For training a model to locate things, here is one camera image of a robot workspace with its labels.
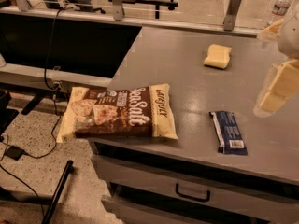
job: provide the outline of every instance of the yellow block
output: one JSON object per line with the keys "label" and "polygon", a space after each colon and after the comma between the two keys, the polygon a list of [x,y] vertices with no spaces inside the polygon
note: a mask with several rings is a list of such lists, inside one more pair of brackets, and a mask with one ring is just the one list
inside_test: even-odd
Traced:
{"label": "yellow block", "polygon": [[212,44],[208,47],[207,57],[204,65],[225,69],[230,61],[230,52],[232,48]]}
{"label": "yellow block", "polygon": [[269,113],[278,111],[292,96],[299,92],[299,68],[295,61],[283,63],[259,107]]}

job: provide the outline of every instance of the blue wrapper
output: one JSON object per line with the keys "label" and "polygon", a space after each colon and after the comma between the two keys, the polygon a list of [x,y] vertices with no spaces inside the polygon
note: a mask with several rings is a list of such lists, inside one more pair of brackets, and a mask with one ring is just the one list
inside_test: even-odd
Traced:
{"label": "blue wrapper", "polygon": [[224,154],[248,155],[241,132],[232,112],[210,112],[219,140],[218,152]]}

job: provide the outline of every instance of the drawer handle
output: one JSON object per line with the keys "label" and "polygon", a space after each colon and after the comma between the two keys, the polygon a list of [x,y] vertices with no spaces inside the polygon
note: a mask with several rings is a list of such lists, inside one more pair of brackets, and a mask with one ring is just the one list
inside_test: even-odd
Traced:
{"label": "drawer handle", "polygon": [[182,198],[187,198],[187,199],[191,199],[191,200],[193,200],[193,201],[197,201],[197,202],[205,203],[205,202],[208,202],[208,201],[209,201],[209,198],[210,198],[210,196],[211,196],[211,193],[210,193],[210,191],[208,190],[208,191],[206,192],[206,198],[194,198],[194,197],[192,197],[192,196],[189,196],[189,195],[185,195],[185,194],[180,193],[180,192],[178,191],[178,186],[179,186],[179,184],[177,183],[177,184],[176,184],[176,194],[177,194],[177,196],[182,197]]}

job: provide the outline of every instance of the desk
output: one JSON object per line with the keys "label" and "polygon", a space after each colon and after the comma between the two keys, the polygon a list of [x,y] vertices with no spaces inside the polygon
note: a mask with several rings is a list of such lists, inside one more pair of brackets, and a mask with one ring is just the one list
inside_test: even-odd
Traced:
{"label": "desk", "polygon": [[[212,43],[232,47],[226,70],[203,66]],[[102,199],[107,211],[129,223],[149,224],[207,224],[216,217],[218,223],[250,223],[245,217],[258,223],[299,220],[299,97],[268,119],[252,112],[271,63],[285,59],[277,45],[144,27],[133,48],[109,88],[169,83],[179,140],[90,139],[94,169],[111,189],[112,197]],[[208,115],[216,110],[235,112],[248,156],[217,152]]]}

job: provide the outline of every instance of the sponge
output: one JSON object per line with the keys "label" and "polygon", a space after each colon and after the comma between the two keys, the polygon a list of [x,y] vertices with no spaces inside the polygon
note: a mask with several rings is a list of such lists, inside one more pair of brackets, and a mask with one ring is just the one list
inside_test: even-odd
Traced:
{"label": "sponge", "polygon": [[232,48],[212,44],[208,47],[204,65],[225,69],[230,61]]}

